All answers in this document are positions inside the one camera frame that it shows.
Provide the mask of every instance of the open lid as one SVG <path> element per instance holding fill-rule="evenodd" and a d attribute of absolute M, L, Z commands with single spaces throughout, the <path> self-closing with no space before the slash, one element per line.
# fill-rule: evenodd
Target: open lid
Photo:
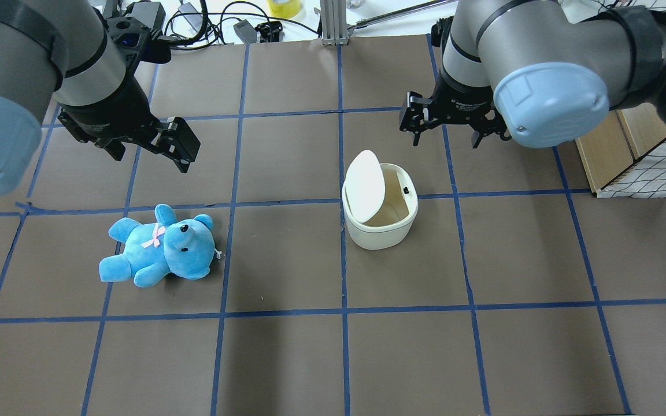
<path fill-rule="evenodd" d="M 380 210 L 385 195 L 384 173 L 372 150 L 364 150 L 351 162 L 343 190 L 354 220 L 365 223 Z"/>

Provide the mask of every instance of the teddy bear ear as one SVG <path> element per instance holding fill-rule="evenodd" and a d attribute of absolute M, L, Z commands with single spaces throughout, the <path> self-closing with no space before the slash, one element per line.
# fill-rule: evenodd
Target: teddy bear ear
<path fill-rule="evenodd" d="M 208 228 L 210 231 L 212 231 L 212 226 L 213 226 L 214 223 L 213 223 L 213 221 L 212 221 L 212 217 L 211 217 L 211 216 L 209 216 L 209 215 L 207 215 L 207 214 L 200 214 L 200 215 L 198 215 L 198 216 L 195 217 L 195 220 L 197 220 L 197 221 L 201 222 L 202 224 L 206 225 L 207 228 Z"/>
<path fill-rule="evenodd" d="M 166 226 L 176 224 L 176 214 L 174 214 L 174 209 L 171 206 L 159 203 L 159 205 L 156 205 L 154 213 L 156 214 L 156 221 L 159 224 Z"/>

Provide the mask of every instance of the stuffed animal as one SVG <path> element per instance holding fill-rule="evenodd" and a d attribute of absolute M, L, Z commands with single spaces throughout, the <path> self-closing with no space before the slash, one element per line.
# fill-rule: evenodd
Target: stuffed animal
<path fill-rule="evenodd" d="M 99 276 L 103 282 L 133 278 L 135 286 L 151 287 L 173 273 L 194 281 L 207 276 L 214 249 L 212 218 L 200 214 L 176 221 L 171 206 L 156 206 L 155 224 L 141 224 L 122 218 L 109 227 L 109 237 L 125 245 L 121 255 L 103 259 Z"/>

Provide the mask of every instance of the white container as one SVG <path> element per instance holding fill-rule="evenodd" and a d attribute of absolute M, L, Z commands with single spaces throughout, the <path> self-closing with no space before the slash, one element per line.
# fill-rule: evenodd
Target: white container
<path fill-rule="evenodd" d="M 346 229 L 367 250 L 401 242 L 418 213 L 418 195 L 408 173 L 397 165 L 379 163 L 371 150 L 351 162 L 341 198 Z"/>

